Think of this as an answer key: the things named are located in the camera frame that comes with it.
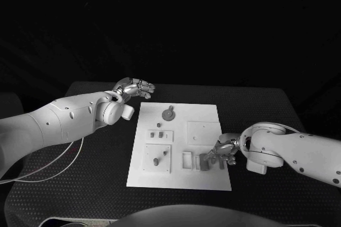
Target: black background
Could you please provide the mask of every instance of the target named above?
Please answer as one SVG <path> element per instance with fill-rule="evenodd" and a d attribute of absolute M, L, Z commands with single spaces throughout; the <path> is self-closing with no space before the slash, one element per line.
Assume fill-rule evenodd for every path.
<path fill-rule="evenodd" d="M 341 139 L 338 0 L 1 1 L 0 92 L 26 112 L 73 81 L 274 87 Z"/>

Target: white platform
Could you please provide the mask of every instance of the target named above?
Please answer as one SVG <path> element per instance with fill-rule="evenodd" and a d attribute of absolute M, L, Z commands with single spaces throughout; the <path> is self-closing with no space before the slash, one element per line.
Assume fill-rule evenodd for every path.
<path fill-rule="evenodd" d="M 161 119 L 161 112 L 170 105 L 173 106 L 174 119 L 167 122 Z M 157 131 L 164 132 L 163 138 L 159 138 Z M 209 171 L 198 171 L 195 163 L 195 156 L 212 149 L 219 135 L 215 105 L 143 102 L 127 187 L 229 191 L 226 164 L 224 163 L 224 170 L 218 168 L 216 162 L 213 165 L 209 164 Z M 182 168 L 182 154 L 187 162 L 189 153 L 186 152 L 192 156 L 192 169 Z M 153 165 L 153 157 L 159 159 L 157 166 Z"/>

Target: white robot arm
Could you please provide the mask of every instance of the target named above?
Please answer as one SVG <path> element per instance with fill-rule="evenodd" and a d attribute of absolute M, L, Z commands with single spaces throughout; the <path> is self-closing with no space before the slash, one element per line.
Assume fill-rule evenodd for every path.
<path fill-rule="evenodd" d="M 130 97 L 150 98 L 154 85 L 124 78 L 111 91 L 82 94 L 52 101 L 36 111 L 0 120 L 0 178 L 17 160 L 37 149 L 69 143 L 122 117 L 134 109 L 124 103 Z"/>
<path fill-rule="evenodd" d="M 241 134 L 225 133 L 203 157 L 235 164 L 239 150 L 247 157 L 247 170 L 265 174 L 267 167 L 280 167 L 283 161 L 293 170 L 341 188 L 341 141 L 302 133 L 286 134 L 290 127 L 276 123 L 257 123 Z"/>

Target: white cable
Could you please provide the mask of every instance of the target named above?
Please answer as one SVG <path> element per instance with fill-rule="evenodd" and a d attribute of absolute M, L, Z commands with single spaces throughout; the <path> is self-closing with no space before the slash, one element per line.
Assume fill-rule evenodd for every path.
<path fill-rule="evenodd" d="M 14 179 L 1 180 L 1 181 L 0 181 L 0 184 L 5 184 L 5 183 L 10 183 L 10 182 L 13 182 L 13 181 L 18 181 L 18 179 L 26 178 L 27 176 L 33 175 L 36 172 L 39 172 L 40 170 L 43 170 L 43 169 L 44 169 L 47 166 L 50 166 L 50 165 L 54 163 L 54 161 L 62 157 L 62 155 L 65 154 L 65 152 L 69 150 L 72 144 L 73 144 L 73 142 L 69 144 L 69 146 L 67 146 L 67 148 L 65 149 L 65 151 L 62 152 L 62 154 L 54 158 L 54 160 L 53 160 L 49 164 L 46 164 L 41 168 L 39 168 L 37 170 L 34 170 L 31 173 L 28 173 L 28 174 L 20 176 L 20 177 L 17 177 L 17 178 L 14 178 Z"/>
<path fill-rule="evenodd" d="M 50 177 L 46 178 L 46 179 L 36 180 L 36 181 L 26 181 L 26 180 L 15 180 L 15 181 L 17 181 L 17 182 L 26 182 L 26 183 L 37 183 L 37 182 L 46 181 L 46 180 L 52 179 L 54 176 L 57 176 L 57 175 L 67 169 L 67 167 L 72 165 L 72 163 L 75 162 L 76 157 L 78 157 L 78 154 L 79 154 L 80 149 L 82 149 L 82 145 L 83 145 L 83 138 L 82 138 L 82 143 L 80 143 L 80 147 L 79 147 L 76 156 L 75 156 L 73 160 L 70 161 L 69 165 L 66 166 L 66 168 L 65 168 L 57 174 L 54 174 L 53 176 L 50 176 Z"/>
<path fill-rule="evenodd" d="M 281 124 L 277 124 L 277 125 L 280 125 L 283 128 L 286 128 L 286 129 L 289 129 L 289 130 L 291 130 L 293 132 L 296 132 L 296 133 L 300 133 L 296 129 L 293 129 L 291 127 L 289 127 L 289 126 L 286 126 L 286 125 L 281 125 Z"/>

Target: dark table surface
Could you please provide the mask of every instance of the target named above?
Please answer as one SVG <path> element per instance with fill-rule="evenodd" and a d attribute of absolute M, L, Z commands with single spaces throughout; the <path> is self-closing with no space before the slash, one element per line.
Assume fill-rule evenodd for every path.
<path fill-rule="evenodd" d="M 106 91 L 114 83 L 75 82 L 66 96 Z M 263 121 L 284 124 L 303 131 L 297 115 L 280 89 L 185 86 L 156 84 L 148 102 L 215 104 L 221 130 L 241 132 Z M 134 132 L 143 98 L 130 121 L 85 137 L 79 157 L 69 169 L 39 183 L 15 183 L 5 200 L 10 227 L 37 226 L 49 217 L 119 219 L 125 215 L 170 204 L 202 204 L 255 214 L 284 224 L 341 225 L 341 195 L 333 186 L 297 174 L 284 164 L 260 175 L 247 171 L 247 159 L 237 153 L 237 165 L 228 167 L 232 191 L 203 191 L 125 187 Z M 27 180 L 56 174 L 75 157 L 80 141 L 43 171 Z M 62 153 L 66 144 L 36 151 L 21 174 L 31 172 Z"/>

